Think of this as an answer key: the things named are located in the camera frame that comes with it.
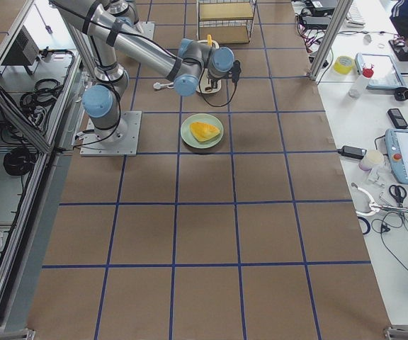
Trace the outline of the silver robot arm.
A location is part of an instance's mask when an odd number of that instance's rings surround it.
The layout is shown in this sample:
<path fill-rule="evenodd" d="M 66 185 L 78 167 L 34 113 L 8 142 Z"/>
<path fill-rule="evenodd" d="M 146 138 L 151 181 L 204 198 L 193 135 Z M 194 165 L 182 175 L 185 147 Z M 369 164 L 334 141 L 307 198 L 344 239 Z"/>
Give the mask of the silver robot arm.
<path fill-rule="evenodd" d="M 128 75 L 118 63 L 120 51 L 167 79 L 180 96 L 193 95 L 202 76 L 212 85 L 221 79 L 239 81 L 241 67 L 227 47 L 215 49 L 196 40 L 183 39 L 173 55 L 135 29 L 136 14 L 114 16 L 106 1 L 54 1 L 63 20 L 88 37 L 96 68 L 97 85 L 86 90 L 83 105 L 94 126 L 97 142 L 119 142 L 127 130 L 120 98 L 128 86 Z"/>

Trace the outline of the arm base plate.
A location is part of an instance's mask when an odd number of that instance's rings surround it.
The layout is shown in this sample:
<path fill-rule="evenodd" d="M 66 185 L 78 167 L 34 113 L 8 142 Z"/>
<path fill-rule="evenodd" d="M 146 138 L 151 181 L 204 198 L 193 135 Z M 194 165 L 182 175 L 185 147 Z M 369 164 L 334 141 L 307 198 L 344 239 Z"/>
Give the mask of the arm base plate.
<path fill-rule="evenodd" d="M 154 39 L 155 23 L 153 21 L 138 21 L 134 24 L 134 29 L 140 35 L 143 35 L 150 40 Z"/>
<path fill-rule="evenodd" d="M 83 157 L 135 156 L 141 121 L 141 111 L 123 111 L 116 131 L 111 134 L 112 130 L 95 128 L 94 122 L 89 118 L 87 128 L 94 129 L 94 132 L 85 134 L 80 155 Z"/>

